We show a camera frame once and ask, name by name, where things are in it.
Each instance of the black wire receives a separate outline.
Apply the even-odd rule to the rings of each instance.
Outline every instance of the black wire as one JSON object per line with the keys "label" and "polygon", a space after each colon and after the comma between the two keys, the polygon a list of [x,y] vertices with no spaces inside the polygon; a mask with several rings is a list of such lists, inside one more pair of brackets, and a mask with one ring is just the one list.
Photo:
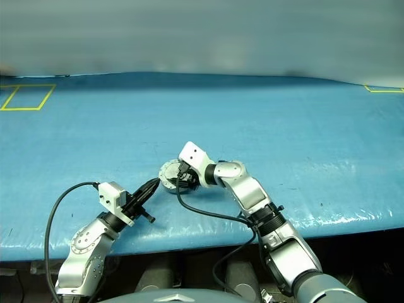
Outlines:
{"label": "black wire", "polygon": [[212,268],[212,275],[213,275],[213,279],[216,281],[216,283],[218,283],[221,287],[223,287],[225,290],[227,290],[228,292],[231,292],[234,295],[239,295],[241,297],[241,295],[236,292],[234,289],[232,289],[230,286],[228,286],[226,283],[224,283],[223,281],[221,281],[221,279],[219,279],[219,277],[217,277],[217,268],[219,265],[221,265],[224,261],[226,261],[227,259],[229,259],[231,256],[233,256],[234,254],[236,254],[237,252],[239,252],[240,250],[242,250],[243,248],[245,248],[247,245],[251,244],[252,241],[254,241],[254,239],[257,236],[257,233],[255,232],[254,229],[251,229],[251,231],[253,232],[253,235],[251,237],[251,239],[249,239],[246,243],[244,243],[243,245],[237,247],[236,249],[233,249],[232,251],[230,251],[228,254],[226,254],[222,259],[220,259],[219,261],[217,261],[215,263],[215,265],[213,265]]}
{"label": "black wire", "polygon": [[195,213],[199,213],[201,215],[205,215],[205,216],[209,216],[209,217],[215,217],[215,218],[221,218],[221,219],[226,219],[226,220],[231,220],[231,221],[236,221],[236,222],[240,222],[243,223],[245,225],[247,225],[248,227],[251,228],[252,232],[253,232],[253,236],[251,237],[251,239],[249,239],[246,243],[244,243],[243,245],[237,247],[236,249],[234,249],[233,251],[230,251],[226,256],[224,256],[222,259],[220,259],[219,261],[217,261],[215,263],[215,265],[213,265],[212,268],[212,274],[213,274],[213,279],[216,281],[216,283],[218,283],[221,287],[223,287],[225,290],[227,290],[228,292],[231,292],[232,294],[235,295],[240,295],[238,292],[236,292],[234,289],[232,289],[230,286],[228,286],[225,282],[221,281],[221,279],[219,279],[216,275],[216,269],[217,267],[223,263],[226,259],[228,259],[229,257],[233,256],[235,253],[239,252],[241,249],[245,248],[247,245],[249,245],[256,237],[256,231],[252,228],[252,224],[251,222],[246,219],[246,218],[236,218],[236,217],[232,217],[232,216],[227,216],[227,215],[222,215],[219,213],[211,213],[209,211],[204,211],[204,210],[199,210],[195,207],[192,207],[188,204],[186,204],[184,202],[184,200],[182,200],[181,198],[181,192],[179,191],[179,177],[177,178],[177,180],[175,181],[175,188],[176,188],[176,194],[177,194],[177,199],[178,202],[180,202],[180,204],[187,208],[188,210],[191,210]]}
{"label": "black wire", "polygon": [[46,274],[46,282],[48,284],[48,288],[50,290],[50,293],[52,294],[53,299],[55,300],[56,303],[61,303],[59,300],[59,297],[57,296],[57,293],[55,291],[53,282],[52,282],[52,277],[51,277],[51,270],[49,269],[49,236],[51,234],[51,226],[52,226],[52,221],[53,217],[55,215],[55,212],[57,210],[57,207],[59,206],[60,202],[63,200],[64,197],[68,195],[71,191],[75,190],[78,187],[85,186],[85,185],[92,185],[94,187],[98,186],[98,183],[96,182],[83,182],[76,184],[69,188],[67,191],[61,194],[61,196],[56,200],[52,210],[50,211],[48,223],[46,225],[46,231],[45,231],[45,245],[44,245],[44,259],[45,259],[45,274]]}
{"label": "black wire", "polygon": [[103,279],[100,282],[100,285],[96,289],[95,293],[90,297],[90,300],[88,300],[87,303],[94,303],[95,302],[95,300],[97,299],[98,294],[100,293],[100,291],[104,287],[106,281],[107,281],[107,277],[104,276]]}
{"label": "black wire", "polygon": [[17,280],[18,280],[18,283],[20,284],[20,288],[21,288],[21,300],[20,300],[20,303],[23,303],[24,298],[25,298],[25,291],[24,291],[24,286],[23,286],[23,283],[21,282],[21,277],[20,277],[20,273],[18,272],[18,270],[16,271],[16,276],[17,276]]}
{"label": "black wire", "polygon": [[222,214],[219,214],[219,213],[211,213],[211,212],[209,212],[209,211],[204,211],[204,210],[199,210],[199,209],[197,209],[197,208],[195,208],[195,207],[192,207],[192,206],[186,204],[186,203],[184,202],[184,200],[182,200],[182,198],[181,198],[181,193],[180,193],[180,191],[179,191],[179,186],[178,186],[178,185],[179,185],[179,179],[180,179],[180,178],[177,178],[177,180],[176,180],[176,182],[175,182],[175,187],[176,187],[176,191],[175,191],[175,192],[177,193],[178,202],[180,202],[180,204],[181,204],[183,207],[185,207],[185,208],[187,208],[188,210],[191,210],[191,211],[193,211],[193,212],[195,212],[195,213],[199,213],[199,214],[201,214],[201,215],[205,215],[205,216],[209,216],[209,217],[215,217],[215,218],[220,218],[220,219],[226,219],[226,220],[231,220],[231,221],[236,221],[236,222],[240,222],[240,223],[246,224],[248,227],[250,227],[250,223],[249,223],[247,220],[245,220],[245,219],[236,218],[236,217],[227,216],[227,215],[222,215]]}
{"label": "black wire", "polygon": [[261,265],[263,268],[268,271],[268,267],[265,264],[265,259],[263,255],[263,250],[264,250],[264,244],[263,244],[263,239],[261,238],[261,234],[259,233],[259,229],[256,229],[256,232],[258,234],[258,251],[259,251],[259,259],[261,260]]}

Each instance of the silver robotic arm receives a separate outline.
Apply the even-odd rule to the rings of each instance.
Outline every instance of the silver robotic arm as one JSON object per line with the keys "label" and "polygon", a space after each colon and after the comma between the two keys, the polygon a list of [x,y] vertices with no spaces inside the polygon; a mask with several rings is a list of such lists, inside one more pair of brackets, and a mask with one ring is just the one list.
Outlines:
{"label": "silver robotic arm", "polygon": [[179,160],[180,173],[191,169],[203,187],[218,185],[232,193],[243,215],[258,230],[265,265],[282,293],[294,295],[299,303],[365,302],[337,279],[323,274],[317,256],[280,213],[283,207],[275,206],[243,163],[215,163],[192,142],[186,143]]}
{"label": "silver robotic arm", "polygon": [[63,302],[72,302],[74,297],[91,297],[96,292],[104,271],[104,259],[125,226],[133,226],[141,215],[154,222],[142,205],[159,183],[158,178],[152,179],[133,194],[115,182],[98,185],[100,203],[108,212],[101,213],[73,236],[55,286]]}

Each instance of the plastic sheet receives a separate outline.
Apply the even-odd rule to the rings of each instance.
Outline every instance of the plastic sheet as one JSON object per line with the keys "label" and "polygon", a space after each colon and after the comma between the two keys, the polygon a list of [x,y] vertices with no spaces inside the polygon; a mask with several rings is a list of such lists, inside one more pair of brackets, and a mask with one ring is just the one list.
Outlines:
{"label": "plastic sheet", "polygon": [[[404,94],[310,78],[116,74],[13,83],[54,83],[41,110],[0,111],[0,260],[43,258],[56,198],[83,181],[129,191],[157,176],[184,143],[214,160],[243,161],[304,237],[404,227]],[[9,91],[0,91],[0,102]],[[21,88],[8,107],[37,102]],[[222,189],[184,199],[228,215]],[[246,241],[251,232],[187,211],[160,188],[145,204],[156,217],[126,228],[113,254]],[[92,187],[60,205],[50,256],[64,258],[73,234],[103,208]]]}

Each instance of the white wall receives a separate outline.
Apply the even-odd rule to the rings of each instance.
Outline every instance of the white wall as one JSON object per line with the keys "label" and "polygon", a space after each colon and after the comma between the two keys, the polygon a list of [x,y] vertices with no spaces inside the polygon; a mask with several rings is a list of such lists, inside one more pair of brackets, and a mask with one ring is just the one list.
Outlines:
{"label": "white wall", "polygon": [[404,87],[403,0],[0,0],[18,75],[170,71]]}

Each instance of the yellow tape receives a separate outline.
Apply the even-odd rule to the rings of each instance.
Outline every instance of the yellow tape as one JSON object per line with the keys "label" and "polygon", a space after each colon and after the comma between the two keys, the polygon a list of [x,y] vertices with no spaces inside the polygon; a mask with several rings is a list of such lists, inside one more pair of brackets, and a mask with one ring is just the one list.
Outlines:
{"label": "yellow tape", "polygon": [[396,90],[374,90],[367,85],[364,85],[364,88],[370,93],[404,93],[404,88],[397,88]]}
{"label": "yellow tape", "polygon": [[[7,107],[7,105],[10,103],[11,99],[14,97],[16,92],[21,88],[21,87],[41,87],[41,86],[51,86],[51,89],[47,92],[45,95],[44,99],[41,101],[41,103],[37,107]],[[53,91],[55,90],[56,84],[17,84],[17,85],[0,85],[0,88],[8,88],[8,87],[15,87],[14,91],[11,93],[11,95],[7,98],[3,106],[0,108],[0,110],[3,111],[11,111],[11,110],[41,110],[41,108],[44,106],[50,95],[52,95]]]}

